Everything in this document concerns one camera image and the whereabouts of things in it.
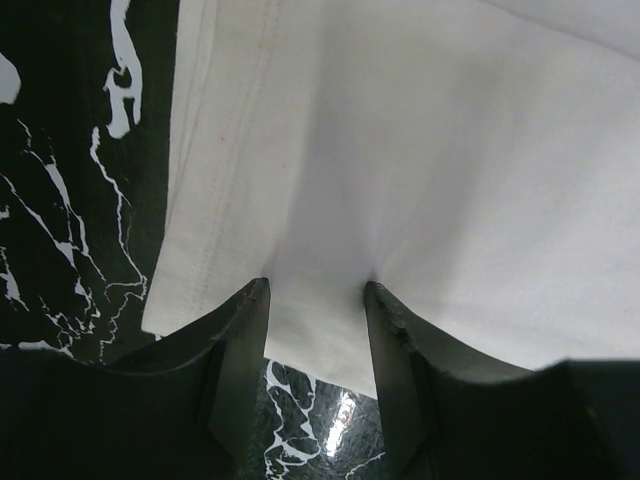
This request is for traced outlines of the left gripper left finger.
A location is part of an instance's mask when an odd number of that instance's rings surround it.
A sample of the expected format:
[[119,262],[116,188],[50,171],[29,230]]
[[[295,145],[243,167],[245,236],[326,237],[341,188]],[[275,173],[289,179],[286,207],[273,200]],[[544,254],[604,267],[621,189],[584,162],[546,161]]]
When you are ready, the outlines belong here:
[[221,306],[113,363],[132,398],[136,479],[231,479],[247,454],[269,321],[256,278]]

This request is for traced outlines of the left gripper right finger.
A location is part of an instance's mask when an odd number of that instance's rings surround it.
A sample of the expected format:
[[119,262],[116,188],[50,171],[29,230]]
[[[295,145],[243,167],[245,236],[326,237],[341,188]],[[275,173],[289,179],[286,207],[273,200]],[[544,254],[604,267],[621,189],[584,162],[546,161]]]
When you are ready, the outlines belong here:
[[440,439],[433,384],[439,374],[466,383],[498,383],[529,371],[456,339],[411,311],[382,284],[363,289],[382,432],[397,479],[438,479]]

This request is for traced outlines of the cream white t shirt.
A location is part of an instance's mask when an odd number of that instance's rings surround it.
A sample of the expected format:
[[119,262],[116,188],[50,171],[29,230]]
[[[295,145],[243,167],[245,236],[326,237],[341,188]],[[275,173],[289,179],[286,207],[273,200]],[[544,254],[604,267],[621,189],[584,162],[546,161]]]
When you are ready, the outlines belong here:
[[363,289],[504,361],[639,354],[635,1],[185,1],[142,327],[250,279],[265,353],[375,392]]

